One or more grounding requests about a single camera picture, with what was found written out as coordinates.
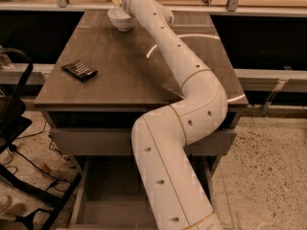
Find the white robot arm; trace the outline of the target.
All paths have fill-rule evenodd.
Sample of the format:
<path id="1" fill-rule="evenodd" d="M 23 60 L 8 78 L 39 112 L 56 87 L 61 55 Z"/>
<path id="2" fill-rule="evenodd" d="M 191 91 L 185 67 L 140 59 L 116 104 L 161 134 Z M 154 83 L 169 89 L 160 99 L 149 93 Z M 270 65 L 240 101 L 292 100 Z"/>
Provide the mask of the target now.
<path id="1" fill-rule="evenodd" d="M 184 148 L 214 132 L 227 113 L 215 74 L 170 28 L 154 0 L 111 0 L 153 37 L 184 99 L 136 120 L 131 144 L 158 230 L 223 230 Z"/>

